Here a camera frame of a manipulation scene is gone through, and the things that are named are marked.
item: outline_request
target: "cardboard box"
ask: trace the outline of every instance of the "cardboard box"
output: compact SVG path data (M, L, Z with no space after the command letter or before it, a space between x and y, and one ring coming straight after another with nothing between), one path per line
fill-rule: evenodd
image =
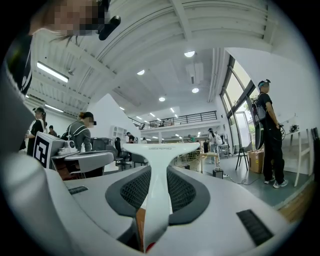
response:
M255 152L249 152L249 170L260 174L264 166L264 152L257 150Z

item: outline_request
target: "white ceiling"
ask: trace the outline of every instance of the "white ceiling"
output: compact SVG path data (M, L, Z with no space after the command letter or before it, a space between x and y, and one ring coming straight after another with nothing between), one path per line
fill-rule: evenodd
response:
M186 102L188 114L200 104L215 110L210 104L229 60L224 47L271 49L267 10L261 0L113 0L111 15L121 16L122 23L105 41L98 35L83 36L78 45L73 38L66 46L51 41L56 37L46 30L34 36L28 94L74 115L107 93L130 117L159 112L159 118L167 118L171 107ZM184 56L192 50L192 58ZM37 61L66 75L69 82L40 71ZM200 67L199 84L192 84L188 65ZM144 75L137 75L141 70ZM196 94L191 92L194 87L200 89ZM161 96L166 101L160 102Z

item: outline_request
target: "balcony railing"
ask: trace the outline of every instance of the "balcony railing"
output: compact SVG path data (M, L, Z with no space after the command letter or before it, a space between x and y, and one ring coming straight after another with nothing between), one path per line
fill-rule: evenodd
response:
M178 117L169 117L169 118L164 118L160 121L155 120L155 121L150 121L148 123L146 122L140 123L132 118L130 119L136 126L139 126L141 130L146 130L146 129L152 129L152 128L158 128L158 127L179 126L179 125L185 125L185 124L193 124L193 123L217 120L217 111L188 114L188 115L182 115Z

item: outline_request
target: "mesh panel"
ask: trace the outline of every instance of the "mesh panel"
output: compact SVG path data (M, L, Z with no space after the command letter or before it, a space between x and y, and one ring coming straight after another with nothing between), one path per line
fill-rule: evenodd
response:
M149 190L151 178L151 170L136 177L130 182L124 184L120 190L120 194L124 200L132 205L136 210L139 210L143 204Z
M173 213L187 206L195 199L196 190L190 183L170 170L166 172L166 179Z

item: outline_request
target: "vr headset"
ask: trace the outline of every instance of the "vr headset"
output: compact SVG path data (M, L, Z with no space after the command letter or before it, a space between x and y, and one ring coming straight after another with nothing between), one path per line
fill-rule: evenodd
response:
M109 6L111 0L96 0L98 3L97 17L92 19L91 24L80 24L78 31L73 31L75 36L88 36L94 32L99 35L99 39L104 41L120 25L119 16L110 17Z

